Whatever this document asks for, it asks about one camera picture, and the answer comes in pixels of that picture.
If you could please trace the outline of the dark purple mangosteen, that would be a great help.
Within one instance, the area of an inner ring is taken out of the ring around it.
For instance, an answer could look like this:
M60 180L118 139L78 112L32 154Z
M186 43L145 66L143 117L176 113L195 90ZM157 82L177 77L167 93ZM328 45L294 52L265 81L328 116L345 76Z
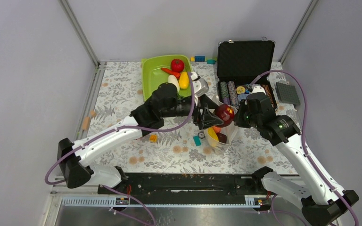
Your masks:
M234 119L234 110L227 104L222 104L214 110L214 114L219 117L223 123L218 127L223 128L229 126Z
M228 137L223 133L217 133L217 138L220 143L226 144L228 141Z

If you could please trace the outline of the orange toy peach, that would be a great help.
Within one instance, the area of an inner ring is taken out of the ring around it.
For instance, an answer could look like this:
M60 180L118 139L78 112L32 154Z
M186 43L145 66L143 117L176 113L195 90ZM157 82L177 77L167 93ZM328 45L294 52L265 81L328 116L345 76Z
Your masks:
M214 132L217 134L217 133L220 133L222 128L218 127L218 126L212 126L212 129L214 130Z

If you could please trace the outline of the clear zip top bag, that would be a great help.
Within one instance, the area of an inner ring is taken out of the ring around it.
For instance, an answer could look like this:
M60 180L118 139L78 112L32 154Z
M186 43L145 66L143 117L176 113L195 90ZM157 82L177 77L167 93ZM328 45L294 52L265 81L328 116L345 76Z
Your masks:
M203 114L203 133L208 145L218 154L224 154L235 138L238 127L234 117L237 109L221 102L218 96L211 98L214 108L205 108Z

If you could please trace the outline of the yellow toy lemon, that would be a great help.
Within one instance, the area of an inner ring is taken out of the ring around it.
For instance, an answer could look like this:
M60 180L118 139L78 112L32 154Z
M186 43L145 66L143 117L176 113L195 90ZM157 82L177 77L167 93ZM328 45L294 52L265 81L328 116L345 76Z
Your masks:
M179 77L179 87L185 90L189 87L189 76L187 72L181 72Z

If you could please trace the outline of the white toy radish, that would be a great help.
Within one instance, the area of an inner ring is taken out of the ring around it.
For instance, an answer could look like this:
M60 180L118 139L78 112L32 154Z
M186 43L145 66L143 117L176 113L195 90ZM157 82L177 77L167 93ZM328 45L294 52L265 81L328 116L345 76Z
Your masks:
M177 88L177 92L180 91L180 86L177 78L174 75L169 75L167 78L167 82L173 84Z

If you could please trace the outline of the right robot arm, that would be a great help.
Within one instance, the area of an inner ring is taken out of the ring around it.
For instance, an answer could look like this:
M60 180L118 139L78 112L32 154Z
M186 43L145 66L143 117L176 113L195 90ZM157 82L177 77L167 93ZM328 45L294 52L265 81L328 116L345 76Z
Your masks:
M287 115L276 115L265 92L252 92L241 101L229 119L241 128L255 128L293 165L305 186L283 179L270 168L254 172L254 192L280 195L298 207L312 226L327 226L347 211L359 224L352 206L359 200L354 190L346 190L324 169L305 140L304 131Z

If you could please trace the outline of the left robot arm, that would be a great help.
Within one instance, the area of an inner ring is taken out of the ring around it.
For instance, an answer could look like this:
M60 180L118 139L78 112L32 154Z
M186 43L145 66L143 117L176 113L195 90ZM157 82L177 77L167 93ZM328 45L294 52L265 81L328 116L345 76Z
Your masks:
M116 125L74 142L68 138L60 140L57 165L64 176L63 182L70 189L90 183L106 185L117 194L123 193L127 189L124 172L120 167L94 165L98 157L151 132L165 132L163 126L167 117L184 116L186 121L193 119L199 129L220 125L223 121L211 112L218 106L205 94L181 98L175 85L163 83L144 104Z

